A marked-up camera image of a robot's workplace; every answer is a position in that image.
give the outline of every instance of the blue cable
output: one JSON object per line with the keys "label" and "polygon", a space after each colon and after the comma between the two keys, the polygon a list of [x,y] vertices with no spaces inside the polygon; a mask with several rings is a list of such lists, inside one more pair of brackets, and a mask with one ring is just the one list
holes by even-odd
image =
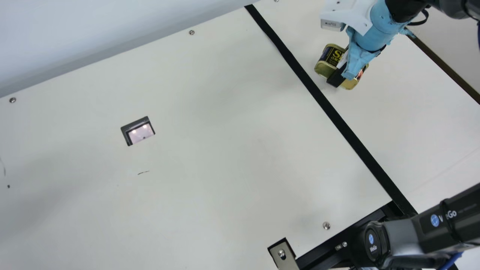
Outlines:
{"label": "blue cable", "polygon": [[463,252],[458,252],[456,254],[453,254],[453,256],[438,270],[448,270],[458,258],[462,257],[462,254]]}

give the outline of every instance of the small rectangular window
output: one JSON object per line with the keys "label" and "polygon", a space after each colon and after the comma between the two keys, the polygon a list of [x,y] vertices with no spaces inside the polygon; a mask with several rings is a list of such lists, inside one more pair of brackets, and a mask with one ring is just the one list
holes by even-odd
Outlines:
{"label": "small rectangular window", "polygon": [[123,126],[121,131],[128,146],[134,145],[155,135],[155,131],[153,130],[148,116]]}

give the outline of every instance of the metal bracket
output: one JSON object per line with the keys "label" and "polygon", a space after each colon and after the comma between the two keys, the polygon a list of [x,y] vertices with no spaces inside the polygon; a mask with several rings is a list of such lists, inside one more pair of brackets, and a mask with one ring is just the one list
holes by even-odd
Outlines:
{"label": "metal bracket", "polygon": [[278,270],[300,270],[295,253],[286,238],[276,242],[268,248]]}

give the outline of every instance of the blue gripper cover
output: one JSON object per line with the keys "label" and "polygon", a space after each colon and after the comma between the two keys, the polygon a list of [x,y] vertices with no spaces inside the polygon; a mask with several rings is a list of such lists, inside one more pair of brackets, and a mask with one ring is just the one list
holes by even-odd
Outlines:
{"label": "blue gripper cover", "polygon": [[380,54],[380,51],[371,53],[360,48],[355,41],[352,41],[356,31],[350,26],[347,27],[346,32],[350,42],[348,43],[347,68],[342,72],[342,77],[347,80],[353,80],[366,64]]}
{"label": "blue gripper cover", "polygon": [[342,76],[348,80],[353,79],[360,70],[373,58],[380,54],[380,49],[389,45],[390,41],[398,33],[405,34],[405,23],[397,23],[390,16],[385,0],[378,0],[370,11],[372,27],[360,35],[353,28],[347,28],[347,35],[350,38],[348,44],[347,67]]}

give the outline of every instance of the tin can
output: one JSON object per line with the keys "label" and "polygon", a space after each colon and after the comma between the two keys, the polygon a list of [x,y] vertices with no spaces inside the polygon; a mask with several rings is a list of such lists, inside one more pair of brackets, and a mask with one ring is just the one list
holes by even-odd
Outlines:
{"label": "tin can", "polygon": [[[327,44],[324,48],[324,51],[318,60],[317,64],[315,65],[315,72],[324,78],[329,78],[335,70],[337,70],[336,66],[342,59],[343,55],[345,54],[346,49],[340,47],[337,44]],[[341,87],[352,90],[358,83],[363,73],[368,68],[368,64],[366,64],[362,70],[358,73],[358,75],[353,78],[352,80],[344,80]]]}
{"label": "tin can", "polygon": [[330,77],[336,70],[336,65],[340,62],[344,53],[344,48],[333,43],[327,44],[320,59],[315,65],[315,72],[328,79],[328,77]]}

